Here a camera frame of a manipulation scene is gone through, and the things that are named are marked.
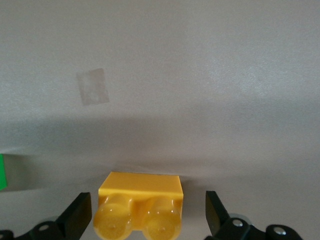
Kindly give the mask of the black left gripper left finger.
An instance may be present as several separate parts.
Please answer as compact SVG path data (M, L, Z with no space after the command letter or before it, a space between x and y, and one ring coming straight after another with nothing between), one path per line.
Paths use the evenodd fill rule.
M41 222L20 236L0 230L0 240L80 240L91 219L91 194L81 192L56 220Z

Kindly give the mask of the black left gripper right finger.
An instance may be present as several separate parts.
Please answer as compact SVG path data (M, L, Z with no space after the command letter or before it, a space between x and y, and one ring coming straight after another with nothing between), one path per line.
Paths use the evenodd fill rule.
M286 225L271 224L262 231L240 217L231 217L216 191L205 194L205 216L211 235L204 240L303 240Z

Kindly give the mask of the yellow two-stud block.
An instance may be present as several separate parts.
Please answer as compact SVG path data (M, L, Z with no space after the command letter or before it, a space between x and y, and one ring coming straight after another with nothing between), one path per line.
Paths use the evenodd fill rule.
M184 193L179 176L111 172L98 189L93 219L102 240L176 240L182 228Z

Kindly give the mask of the green two-stud block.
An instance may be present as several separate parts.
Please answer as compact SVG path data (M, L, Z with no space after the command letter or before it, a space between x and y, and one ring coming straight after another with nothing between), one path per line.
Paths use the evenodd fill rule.
M7 187L6 170L4 164L4 157L0 153L0 191Z

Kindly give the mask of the clear tape patch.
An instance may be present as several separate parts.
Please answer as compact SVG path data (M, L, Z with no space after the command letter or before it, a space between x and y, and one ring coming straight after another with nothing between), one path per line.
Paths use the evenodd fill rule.
M76 79L81 102L84 106L109 102L109 93L103 68L77 72Z

